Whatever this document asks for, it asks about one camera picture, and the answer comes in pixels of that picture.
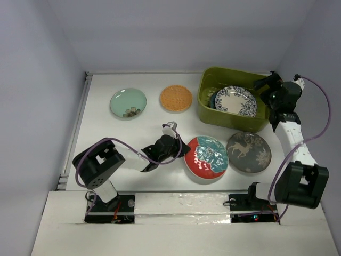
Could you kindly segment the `dark teal blossom plate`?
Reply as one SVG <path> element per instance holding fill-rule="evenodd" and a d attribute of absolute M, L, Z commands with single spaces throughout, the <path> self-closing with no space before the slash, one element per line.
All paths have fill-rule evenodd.
<path fill-rule="evenodd" d="M 210 100 L 209 100 L 209 107 L 211 109 L 215 109 L 215 98 L 216 98 L 216 95 L 217 95 L 217 92 L 213 93 L 212 96 L 210 97 Z"/>

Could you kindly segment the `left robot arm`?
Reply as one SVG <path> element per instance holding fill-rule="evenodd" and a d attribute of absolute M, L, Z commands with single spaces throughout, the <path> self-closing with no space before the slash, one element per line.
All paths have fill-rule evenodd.
<path fill-rule="evenodd" d="M 141 152 L 118 139 L 100 140 L 72 161 L 76 169 L 76 183 L 93 195 L 85 215 L 89 215 L 96 206 L 102 206 L 106 211 L 115 211 L 120 207 L 120 195 L 109 180 L 119 168 L 147 173 L 174 162 L 189 151 L 190 147 L 179 135 L 162 135 Z"/>

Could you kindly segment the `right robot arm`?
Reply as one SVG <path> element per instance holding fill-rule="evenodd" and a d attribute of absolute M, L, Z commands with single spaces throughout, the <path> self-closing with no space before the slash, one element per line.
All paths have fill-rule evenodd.
<path fill-rule="evenodd" d="M 310 138 L 302 135 L 301 120 L 295 112 L 296 103 L 302 96 L 307 77 L 296 74 L 291 81 L 283 81 L 272 71 L 270 76 L 254 81 L 261 100 L 269 109 L 269 122 L 280 140 L 285 158 L 271 184 L 254 182 L 245 196 L 246 205 L 257 209 L 268 202 L 315 209 L 326 187 L 329 171 L 320 166 L 309 152 L 307 143 L 324 135 L 328 126 Z"/>

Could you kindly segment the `blue floral rim plate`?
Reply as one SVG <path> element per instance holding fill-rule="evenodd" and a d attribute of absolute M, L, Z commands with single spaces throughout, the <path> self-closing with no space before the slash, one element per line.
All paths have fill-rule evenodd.
<path fill-rule="evenodd" d="M 240 116 L 255 117 L 257 102 L 245 88 L 227 86 L 219 90 L 214 100 L 215 108 Z"/>

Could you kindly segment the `red and teal plate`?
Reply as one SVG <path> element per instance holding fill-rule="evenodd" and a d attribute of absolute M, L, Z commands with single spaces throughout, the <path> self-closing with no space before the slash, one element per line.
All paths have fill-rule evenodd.
<path fill-rule="evenodd" d="M 217 182 L 226 173 L 229 158 L 223 144 L 217 139 L 200 135 L 188 143 L 190 151 L 185 154 L 184 162 L 187 176 L 200 185 Z"/>

